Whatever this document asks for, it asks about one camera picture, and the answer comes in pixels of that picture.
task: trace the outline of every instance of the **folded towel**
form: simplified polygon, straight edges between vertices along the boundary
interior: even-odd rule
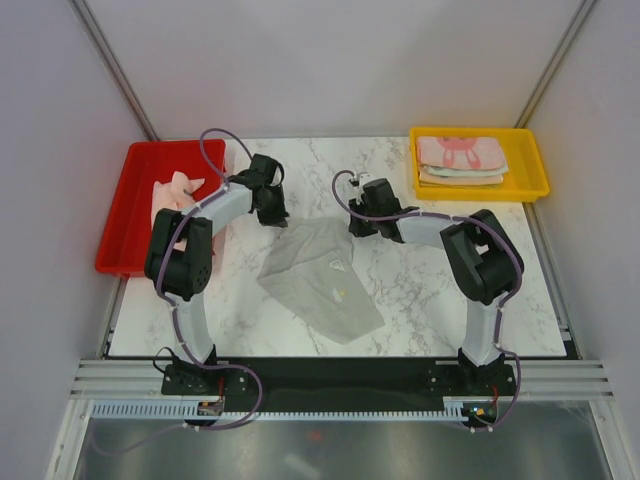
[[[431,175],[438,177],[493,177],[502,175],[509,171],[509,165],[494,170],[456,170],[454,168],[432,167],[430,165],[422,166],[420,169]]]
[[[497,170],[507,165],[500,142],[492,137],[419,137],[422,165],[455,170]]]
[[[499,185],[503,180],[504,178],[502,175],[493,175],[491,177],[438,177],[423,170],[420,171],[420,182],[432,183],[434,185],[449,185],[456,187]]]

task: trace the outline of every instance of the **white wall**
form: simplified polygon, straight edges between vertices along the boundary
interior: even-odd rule
[[[579,0],[88,0],[161,138],[511,126]]]
[[[539,202],[586,353],[601,358],[640,458],[640,2],[600,2],[530,127]]]
[[[0,3],[0,476],[44,476],[113,280],[93,270],[142,135],[64,0]]]

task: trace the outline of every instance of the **yellow tray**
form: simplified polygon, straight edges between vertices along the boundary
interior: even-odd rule
[[[416,142],[418,137],[494,137],[509,164],[504,182],[491,187],[421,185]],[[524,128],[413,127],[409,133],[413,157],[413,188],[420,200],[535,202],[549,194],[549,182],[533,133]]]

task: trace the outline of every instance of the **wire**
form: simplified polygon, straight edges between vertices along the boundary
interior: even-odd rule
[[[495,407],[498,403],[498,398],[500,398],[500,393],[498,393],[498,387],[495,385],[491,385],[493,388],[493,400],[491,401],[491,405],[489,405],[489,410]]]
[[[100,445],[98,445],[96,443],[96,438],[95,438],[95,435],[94,435],[95,427],[92,427],[91,431],[89,432],[89,444],[93,447],[93,449],[96,451],[96,453],[98,453],[99,455],[102,455],[103,457],[117,457],[119,455],[124,455],[125,453],[129,453],[132,450],[135,450],[136,448],[141,447],[142,445],[145,445],[146,443],[149,443],[149,442],[155,440],[158,437],[161,437],[165,433],[173,432],[175,430],[180,430],[182,428],[184,428],[184,424],[182,424],[182,423],[177,423],[177,424],[174,423],[172,425],[169,425],[168,427],[161,428],[160,430],[157,430],[156,432],[152,433],[151,435],[143,438],[142,440],[134,443],[133,445],[129,445],[128,447],[119,448],[117,450],[105,450]]]
[[[258,409],[260,408],[260,405],[262,404],[262,400],[263,400],[263,386],[262,386],[262,382],[260,381],[260,377],[258,377],[258,375],[256,374],[256,372],[254,372],[251,368],[244,366],[244,365],[234,365],[234,364],[225,364],[225,365],[205,365],[203,364],[201,361],[199,361],[197,358],[195,358],[195,356],[193,355],[193,353],[191,352],[191,350],[189,350],[189,347],[186,343],[186,341],[184,340],[184,337],[182,336],[182,332],[180,330],[180,322],[178,319],[178,310],[177,310],[177,303],[169,298],[167,295],[165,295],[162,292],[162,282],[164,280],[164,275],[167,271],[167,265],[169,263],[169,258],[171,258],[171,252],[173,252],[173,249],[176,245],[176,243],[178,242],[178,238],[180,237],[180,234],[182,233],[182,230],[184,230],[184,227],[186,226],[187,222],[189,221],[189,219],[191,219],[196,213],[198,213],[202,207],[206,207],[207,205],[209,205],[211,202],[214,202],[215,200],[217,200],[218,198],[222,197],[224,194],[227,193],[228,191],[228,187],[229,187],[229,179],[227,178],[227,176],[220,170],[218,169],[213,162],[211,161],[211,159],[209,158],[209,156],[207,155],[207,152],[204,148],[204,138],[209,134],[209,133],[213,133],[213,132],[221,132],[224,133],[226,135],[229,135],[230,137],[232,137],[234,140],[236,140],[240,146],[243,148],[243,150],[247,153],[247,155],[249,156],[249,159],[252,158],[251,155],[251,151],[249,150],[249,148],[245,145],[245,143],[240,140],[240,138],[238,138],[235,134],[233,134],[232,132],[225,130],[224,128],[209,128],[207,130],[205,130],[204,132],[202,132],[202,134],[200,135],[200,139],[199,139],[199,144],[200,144],[200,152],[202,153],[202,157],[204,158],[204,160],[207,162],[207,164],[211,167],[211,169],[216,173],[216,175],[218,175],[222,181],[224,182],[225,186],[227,188],[222,188],[219,189],[217,192],[215,192],[213,195],[211,195],[210,197],[206,198],[205,200],[203,200],[200,204],[197,204],[194,206],[194,208],[192,208],[191,210],[189,210],[189,212],[187,212],[186,215],[184,215],[184,217],[182,218],[182,221],[178,224],[178,226],[176,227],[175,232],[173,233],[173,236],[171,237],[171,240],[169,241],[169,245],[167,245],[167,250],[165,251],[164,257],[162,258],[162,264],[160,265],[160,271],[158,273],[158,280],[156,282],[155,288],[156,288],[156,293],[158,294],[158,296],[160,298],[162,298],[164,301],[166,301],[169,306],[171,307],[171,319],[172,319],[172,324],[173,324],[173,328],[176,334],[176,338],[178,339],[178,343],[180,343],[182,345],[182,349],[184,350],[184,353],[187,355],[187,357],[191,360],[191,362],[200,367],[203,370],[241,370],[244,371],[246,373],[248,373],[255,381],[256,384],[258,385],[258,399],[256,400],[255,405],[251,408],[251,410],[249,411],[249,413],[247,413],[244,417],[235,420],[231,423],[227,423],[224,425],[211,425],[211,426],[193,426],[193,425],[189,425],[188,423],[181,423],[181,424],[174,424],[171,425],[169,427],[163,428],[161,430],[158,430],[157,432],[153,433],[152,435],[140,440],[139,442],[134,443],[133,445],[130,445],[129,447],[126,448],[121,448],[119,450],[104,450],[102,449],[99,445],[96,444],[95,442],[95,438],[93,436],[93,429],[91,429],[91,431],[89,432],[89,442],[91,444],[91,446],[93,447],[93,449],[100,455],[105,456],[105,457],[115,457],[118,455],[123,455],[125,453],[128,453],[132,450],[135,450],[136,448],[160,437],[161,435],[164,435],[165,433],[169,433],[172,432],[174,430],[178,430],[180,428],[192,428],[195,430],[209,430],[209,431],[218,431],[218,430],[229,430],[232,428],[237,428],[240,426],[243,426],[247,423],[249,423],[249,421],[251,420],[251,417],[253,416],[254,413],[256,413],[258,411]],[[163,347],[158,351],[158,354],[164,349],[168,349],[172,355],[175,355],[175,353],[168,347]],[[156,368],[156,370],[162,372],[164,374],[164,371],[162,371],[160,369],[160,367],[157,366],[157,364],[155,363],[155,358],[153,360],[153,366],[154,368]]]
[[[476,420],[478,420],[480,423],[484,423],[485,425],[488,425],[490,427],[494,427],[496,425],[496,422],[498,421],[500,417],[500,411],[498,409],[498,405],[496,404],[496,419],[493,422],[488,422],[486,420],[484,420],[483,418],[480,418],[479,415],[476,415],[475,418]]]
[[[160,352],[162,350],[169,350],[169,353],[171,353],[171,358],[175,358],[176,354],[173,352],[173,350],[171,350],[169,347],[162,347],[160,350],[158,350],[158,353],[156,353],[155,357],[153,357],[153,360],[151,361],[151,364],[153,365],[153,368],[155,368],[156,370],[158,370],[163,376],[166,374],[165,370],[162,370],[158,364],[156,363],[156,361],[158,360],[158,355],[160,355]]]
[[[249,156],[249,160],[251,160],[253,158],[253,155],[251,155],[251,151],[249,150],[247,145],[242,140],[240,140],[240,138],[236,134],[234,134],[234,133],[232,133],[229,130],[226,130],[224,128],[217,128],[217,127],[208,128],[208,129],[206,129],[204,132],[202,132],[200,134],[199,144],[200,144],[200,153],[202,154],[202,157],[204,158],[205,162],[207,162],[207,164],[211,167],[211,169],[216,173],[216,175],[218,175],[220,177],[220,179],[224,182],[224,184],[227,186],[227,188],[229,188],[229,179],[224,174],[224,172],[222,172],[218,167],[216,167],[214,165],[214,163],[209,158],[209,155],[207,155],[207,151],[204,148],[204,139],[210,133],[224,133],[225,135],[229,135],[231,138],[233,138],[236,142],[238,142],[240,144],[242,149]]]
[[[345,204],[342,201],[342,199],[340,198],[340,195],[338,195],[338,189],[337,189],[338,178],[340,178],[342,175],[345,175],[345,174],[349,174],[352,177],[355,176],[355,173],[352,170],[346,170],[346,169],[340,170],[338,173],[336,173],[333,176],[333,180],[331,181],[331,191],[336,201],[338,202],[338,205],[340,205],[343,210],[349,213],[349,215],[355,218],[358,218],[360,220],[368,221],[368,222],[381,222],[381,221],[384,222],[384,221],[400,220],[402,218],[410,218],[410,217],[426,217],[426,218],[438,218],[438,219],[444,219],[444,220],[451,220],[454,222],[471,223],[472,225],[475,225],[476,227],[488,233],[493,239],[493,241],[496,242],[509,257],[509,260],[513,264],[513,268],[516,271],[516,282],[513,286],[513,289],[511,289],[511,291],[507,293],[507,295],[505,295],[498,302],[497,312],[496,312],[496,325],[493,332],[493,343],[499,352],[504,353],[505,355],[508,355],[510,357],[513,357],[516,363],[517,379],[516,379],[516,390],[515,390],[515,393],[513,394],[513,398],[511,399],[511,403],[509,403],[509,407],[507,408],[506,412],[504,412],[502,417],[499,420],[496,420],[496,422],[493,424],[493,427],[497,427],[504,420],[506,420],[506,418],[511,414],[513,407],[516,404],[518,397],[520,395],[520,388],[522,386],[522,365],[520,364],[520,357],[515,352],[506,350],[502,348],[502,346],[500,345],[500,329],[502,327],[504,307],[506,303],[509,300],[511,300],[520,291],[520,287],[522,286],[522,268],[520,267],[520,263],[518,262],[518,258],[516,257],[515,252],[509,246],[509,244],[507,244],[507,242],[498,234],[498,232],[496,232],[493,228],[481,222],[480,220],[477,220],[472,217],[451,216],[445,213],[422,212],[422,211],[418,211],[418,212],[413,211],[408,213],[401,213],[398,215],[388,215],[384,217],[368,217],[366,215],[361,215],[357,212],[354,212],[349,208],[347,204]],[[476,428],[475,431],[488,430],[488,428],[489,427],[481,427],[480,429]]]

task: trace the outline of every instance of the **marble surface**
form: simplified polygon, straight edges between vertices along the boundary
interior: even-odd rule
[[[409,183],[406,138],[274,139],[247,142],[253,152],[278,159],[286,169],[285,198],[292,218],[347,214],[329,185],[343,168],[386,177],[402,205],[449,214],[491,209],[525,262],[523,287],[507,305],[502,344],[521,355],[565,355],[549,293],[522,205],[517,203],[421,202]],[[227,142],[234,171],[248,166]],[[341,193],[350,198],[346,179]],[[245,356],[441,356],[462,344],[466,302],[442,250],[400,245],[379,235],[354,238],[353,268],[382,314],[384,327],[350,344],[323,337],[258,286],[260,272],[278,229],[261,227],[253,215],[238,218],[218,237],[224,243],[205,290],[209,331],[220,355]],[[129,280],[110,354],[154,355],[173,346],[169,312],[147,279]]]

